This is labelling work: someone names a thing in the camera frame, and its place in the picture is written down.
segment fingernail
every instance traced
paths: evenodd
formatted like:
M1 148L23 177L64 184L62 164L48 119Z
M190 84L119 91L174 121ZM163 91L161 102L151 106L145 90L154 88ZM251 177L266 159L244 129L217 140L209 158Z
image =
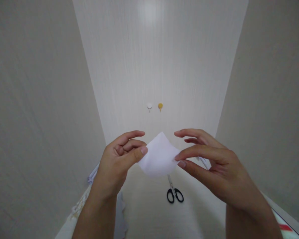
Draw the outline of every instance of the fingernail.
M143 155L145 155L147 153L147 151L148 151L147 147L145 147L145 146L141 147L141 152Z
M180 166L181 168L186 167L186 163L184 161L180 161L177 165Z

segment black scissors handle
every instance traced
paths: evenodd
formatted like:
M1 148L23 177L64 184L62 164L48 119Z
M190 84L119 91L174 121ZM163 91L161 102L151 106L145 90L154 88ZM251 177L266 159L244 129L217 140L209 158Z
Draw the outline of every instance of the black scissors handle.
M184 197L183 197L182 193L180 192L180 190L178 190L178 189L176 189L176 188L174 188L174 190L175 190L175 196L176 196L177 200L178 200L179 202L183 202L183 201L184 201ZM169 198L168 198L168 195L169 195L170 193L172 194L173 201L169 200ZM177 193L179 193L179 194L182 196L182 199L181 199L181 200L179 199ZM174 202L175 202L175 197L174 197L174 194L173 194L172 189L169 189L169 190L167 191L167 200L169 201L169 203L174 203Z

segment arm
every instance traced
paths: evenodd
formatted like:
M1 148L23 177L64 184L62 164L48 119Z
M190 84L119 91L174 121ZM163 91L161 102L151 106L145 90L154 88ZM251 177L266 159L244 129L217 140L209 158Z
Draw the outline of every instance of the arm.
M114 237L116 196L123 186L128 169L148 151L144 142L132 138L144 134L137 130L124 133L106 146L72 239Z
M279 225L265 198L251 180L237 155L200 129L183 129L178 137L191 136L196 145L179 153L179 166L203 183L226 206L226 238L282 239ZM186 158L210 159L206 170Z

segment white paper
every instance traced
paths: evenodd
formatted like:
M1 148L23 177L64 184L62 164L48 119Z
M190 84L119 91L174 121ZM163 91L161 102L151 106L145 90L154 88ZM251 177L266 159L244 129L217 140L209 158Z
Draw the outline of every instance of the white paper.
M180 151L171 145L163 132L159 133L147 148L147 154L139 162L145 174L159 177L170 174L175 169L178 162L174 158Z

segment white wall hook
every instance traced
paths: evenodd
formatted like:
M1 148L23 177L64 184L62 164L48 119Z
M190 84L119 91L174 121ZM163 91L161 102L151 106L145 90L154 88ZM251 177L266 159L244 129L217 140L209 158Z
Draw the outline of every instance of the white wall hook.
M149 109L149 112L150 112L150 110L151 110L151 108L152 108L152 104L151 104L151 103L148 103L148 104L147 104L147 108Z

